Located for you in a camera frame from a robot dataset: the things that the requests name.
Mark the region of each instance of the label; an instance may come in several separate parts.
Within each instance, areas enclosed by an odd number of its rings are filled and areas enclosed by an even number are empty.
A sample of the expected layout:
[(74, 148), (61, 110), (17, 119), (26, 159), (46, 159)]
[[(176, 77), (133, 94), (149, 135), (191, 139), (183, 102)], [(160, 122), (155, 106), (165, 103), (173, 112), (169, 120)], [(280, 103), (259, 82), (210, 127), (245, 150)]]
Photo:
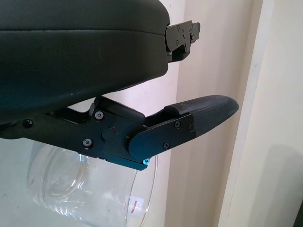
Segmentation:
[(128, 215), (131, 215), (131, 216), (141, 215), (143, 212), (143, 210), (142, 210), (143, 204), (144, 204), (144, 199), (135, 197), (135, 196), (131, 196), (131, 198), (129, 200), (129, 205), (128, 205)]

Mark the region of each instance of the screw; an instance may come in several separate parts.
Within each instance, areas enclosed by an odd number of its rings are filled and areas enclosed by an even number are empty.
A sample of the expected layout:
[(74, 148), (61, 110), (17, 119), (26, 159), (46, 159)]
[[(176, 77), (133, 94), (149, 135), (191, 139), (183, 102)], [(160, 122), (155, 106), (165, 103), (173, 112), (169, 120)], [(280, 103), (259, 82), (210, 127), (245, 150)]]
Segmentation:
[(34, 123), (32, 120), (30, 119), (25, 119), (23, 122), (22, 122), (22, 126), (26, 129), (30, 129), (31, 127), (34, 126)]
[(150, 162), (151, 162), (151, 160), (148, 158), (148, 159), (146, 159), (146, 160), (143, 161), (143, 164), (144, 165), (148, 165)]
[(93, 141), (91, 139), (85, 139), (83, 141), (83, 145), (87, 148), (90, 147), (92, 144), (93, 144)]
[(194, 125), (193, 124), (190, 124), (189, 126), (188, 126), (188, 130), (189, 131), (194, 131), (195, 129), (194, 129)]
[(176, 128), (176, 129), (180, 128), (180, 126), (181, 126), (181, 123), (180, 123), (180, 122), (175, 122), (175, 128)]
[(168, 142), (165, 142), (164, 144), (163, 144), (163, 148), (164, 149), (168, 149), (168, 148), (170, 148), (170, 143), (168, 143)]
[(98, 111), (95, 113), (95, 118), (97, 120), (102, 120), (103, 117), (104, 117), (104, 114), (101, 111)]

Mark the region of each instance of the black metal bracket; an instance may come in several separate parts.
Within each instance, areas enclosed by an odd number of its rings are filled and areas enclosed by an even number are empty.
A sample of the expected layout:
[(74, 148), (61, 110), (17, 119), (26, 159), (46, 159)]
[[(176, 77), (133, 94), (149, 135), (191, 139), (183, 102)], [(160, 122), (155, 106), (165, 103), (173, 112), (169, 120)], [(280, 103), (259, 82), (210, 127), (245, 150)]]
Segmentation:
[(168, 62), (176, 62), (185, 59), (190, 54), (190, 47), (200, 38), (200, 23), (188, 21), (169, 26), (166, 29), (166, 50)]
[[(173, 147), (180, 137), (188, 138), (188, 131), (171, 128), (172, 121), (183, 122), (184, 117), (162, 111), (145, 118), (140, 112), (101, 97), (96, 98), (91, 108), (85, 113), (64, 108), (14, 124), (2, 125), (0, 137), (5, 139), (28, 138), (76, 151), (89, 157), (144, 170), (147, 167), (144, 164), (146, 159), (167, 150), (163, 149), (163, 143), (169, 140)], [(147, 135), (145, 141), (140, 142), (139, 138), (142, 136), (140, 133), (147, 131), (149, 134), (154, 131), (153, 128), (155, 128), (158, 138), (155, 140)], [(133, 138), (136, 139), (131, 143), (130, 149), (129, 143)], [(157, 148), (153, 149), (145, 145), (136, 147), (136, 143), (142, 145), (147, 140), (150, 140), (150, 144), (157, 143)]]
[(166, 106), (145, 117), (99, 97), (84, 113), (64, 108), (0, 125), (0, 137), (36, 140), (144, 170), (147, 159), (207, 133), (238, 109), (239, 105), (231, 98), (207, 96)]

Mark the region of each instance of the white wall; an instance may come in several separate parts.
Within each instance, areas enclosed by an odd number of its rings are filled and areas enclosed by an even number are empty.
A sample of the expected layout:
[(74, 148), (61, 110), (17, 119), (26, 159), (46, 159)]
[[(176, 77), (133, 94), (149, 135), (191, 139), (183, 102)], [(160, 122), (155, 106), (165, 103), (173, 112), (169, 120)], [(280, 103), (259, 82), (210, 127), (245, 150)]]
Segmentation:
[(226, 227), (292, 227), (303, 199), (303, 2), (276, 0)]
[[(253, 0), (187, 0), (185, 20), (201, 23), (200, 40), (179, 68), (177, 101), (208, 95), (237, 99)], [(216, 226), (240, 112), (171, 153), (166, 227)]]

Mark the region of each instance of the black plastic cover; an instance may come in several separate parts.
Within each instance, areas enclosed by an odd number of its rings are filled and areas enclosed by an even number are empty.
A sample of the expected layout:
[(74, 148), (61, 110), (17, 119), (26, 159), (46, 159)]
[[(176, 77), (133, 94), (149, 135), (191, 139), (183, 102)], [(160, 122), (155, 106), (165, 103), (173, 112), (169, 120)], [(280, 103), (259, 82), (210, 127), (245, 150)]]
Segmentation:
[(206, 96), (166, 106), (166, 111), (194, 117), (196, 136), (201, 136), (233, 116), (239, 109), (238, 103), (226, 96)]

